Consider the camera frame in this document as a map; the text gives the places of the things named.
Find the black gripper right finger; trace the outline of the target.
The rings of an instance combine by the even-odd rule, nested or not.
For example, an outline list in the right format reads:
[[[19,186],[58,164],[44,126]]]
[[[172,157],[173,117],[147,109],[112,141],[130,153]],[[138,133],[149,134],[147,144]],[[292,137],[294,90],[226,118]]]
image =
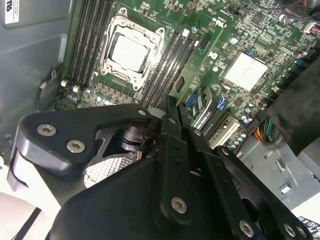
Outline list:
[[[199,174],[197,190],[217,240],[311,240],[303,223],[224,146],[211,149],[178,105],[182,138],[189,148],[190,170]]]

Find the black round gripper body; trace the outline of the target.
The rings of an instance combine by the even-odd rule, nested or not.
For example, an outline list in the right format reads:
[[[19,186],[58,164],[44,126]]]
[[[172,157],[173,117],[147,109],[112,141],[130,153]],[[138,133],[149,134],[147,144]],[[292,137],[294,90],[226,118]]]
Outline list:
[[[202,133],[165,125],[143,158],[76,194],[51,240],[239,240],[242,201]]]

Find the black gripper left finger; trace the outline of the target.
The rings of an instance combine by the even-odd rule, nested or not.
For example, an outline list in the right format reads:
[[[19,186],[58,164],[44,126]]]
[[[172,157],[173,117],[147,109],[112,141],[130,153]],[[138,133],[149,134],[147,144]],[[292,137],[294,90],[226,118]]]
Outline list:
[[[42,209],[62,209],[87,189],[90,164],[129,151],[143,158],[155,144],[151,132],[167,125],[182,126],[170,96],[155,110],[129,103],[26,116],[16,131],[8,184]]]

